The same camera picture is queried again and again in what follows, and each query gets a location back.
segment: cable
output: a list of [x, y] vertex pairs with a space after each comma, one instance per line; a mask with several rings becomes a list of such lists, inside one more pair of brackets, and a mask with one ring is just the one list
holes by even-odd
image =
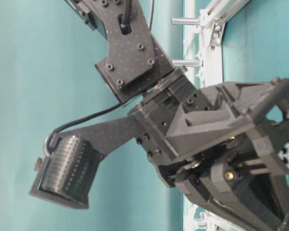
[[49, 144], [53, 138], [53, 136], [56, 134], [56, 133], [59, 133], [60, 131], [63, 131], [69, 127], [72, 127], [72, 126], [75, 126], [77, 124], [81, 124], [81, 123], [84, 123], [84, 122], [87, 122], [88, 120], [91, 120], [91, 119], [94, 119], [96, 117], [99, 117], [99, 116], [102, 116], [104, 114], [107, 114], [109, 112], [112, 112], [114, 111], [115, 109], [119, 108], [121, 106], [121, 104], [117, 104], [111, 108], [108, 108], [106, 110], [103, 110], [103, 111], [100, 111], [98, 113], [94, 113], [92, 115], [89, 115], [89, 116], [86, 116], [84, 118], [81, 118], [81, 119], [78, 119], [78, 120], [74, 120], [72, 122], [69, 122], [67, 124], [63, 124], [59, 127], [57, 127], [55, 130], [53, 130], [46, 138], [45, 140], [45, 143], [44, 143], [44, 153], [45, 153], [45, 156], [47, 157], [50, 157], [51, 156], [51, 150], [49, 150]]
[[124, 14], [122, 17], [122, 28], [128, 26], [130, 24], [130, 17], [131, 17], [131, 1], [132, 0], [126, 0], [125, 1], [125, 9]]
[[150, 30], [152, 30], [153, 15], [154, 15], [154, 2], [155, 2], [155, 0], [151, 0], [150, 20], [149, 20], [149, 29]]

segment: black cable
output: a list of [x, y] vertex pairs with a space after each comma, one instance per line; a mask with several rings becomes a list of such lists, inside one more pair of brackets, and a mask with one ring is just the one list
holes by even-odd
[[130, 24], [131, 20], [131, 1], [132, 0], [126, 0], [125, 1], [125, 9], [124, 9], [124, 14], [122, 17], [122, 27], [126, 27]]
[[49, 135], [48, 137], [46, 138], [46, 141], [45, 141], [45, 144], [44, 144], [44, 152], [45, 152], [45, 155], [46, 156], [50, 156], [51, 155], [51, 150], [49, 150], [49, 145], [50, 145], [50, 142], [53, 138], [53, 136], [56, 134], [56, 133], [59, 133], [69, 127], [72, 127], [72, 126], [75, 126], [75, 125], [78, 125], [78, 124], [81, 124], [81, 123], [84, 123], [84, 122], [87, 122], [91, 119], [94, 119], [96, 117], [99, 117], [99, 116], [102, 116], [104, 114], [107, 114], [109, 112], [112, 112], [114, 111], [115, 109], [119, 108], [121, 106], [121, 104], [117, 104], [111, 108], [108, 108], [106, 110], [103, 110], [103, 111], [100, 111], [98, 113], [94, 113], [92, 115], [89, 115], [89, 116], [86, 116], [84, 118], [81, 118], [81, 119], [78, 119], [78, 120], [74, 120], [72, 122], [69, 122], [69, 123], [66, 123], [66, 124], [63, 124], [59, 127], [57, 127], [55, 130], [53, 130]]

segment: silver metal rod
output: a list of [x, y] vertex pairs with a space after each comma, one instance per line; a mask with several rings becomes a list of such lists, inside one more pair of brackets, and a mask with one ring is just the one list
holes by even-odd
[[152, 30], [153, 15], [154, 15], [154, 2], [155, 2], [155, 0], [151, 0], [150, 20], [149, 20], [149, 29], [150, 30]]
[[172, 24], [176, 25], [200, 25], [200, 20], [198, 18], [172, 18]]
[[187, 67], [202, 67], [202, 62], [199, 60], [173, 60], [174, 66], [187, 66]]

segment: teal wall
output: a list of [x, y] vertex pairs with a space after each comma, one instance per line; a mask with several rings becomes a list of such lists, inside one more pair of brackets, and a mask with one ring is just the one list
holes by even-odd
[[251, 0], [226, 28], [225, 81], [289, 77], [289, 0]]
[[[146, 16], [149, 1], [141, 0]], [[156, 1], [153, 33], [171, 58], [182, 58], [181, 1]], [[113, 106], [94, 64], [107, 42], [63, 0], [0, 1], [0, 231], [179, 231], [182, 194], [167, 189], [131, 141], [98, 170], [90, 209], [65, 209], [28, 196], [48, 132]], [[97, 118], [123, 117], [128, 108]]]

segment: brass screw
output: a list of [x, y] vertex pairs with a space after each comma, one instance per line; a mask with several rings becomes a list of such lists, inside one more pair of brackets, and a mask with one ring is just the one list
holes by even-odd
[[233, 175], [232, 172], [226, 172], [226, 179], [227, 180], [233, 180], [235, 176]]

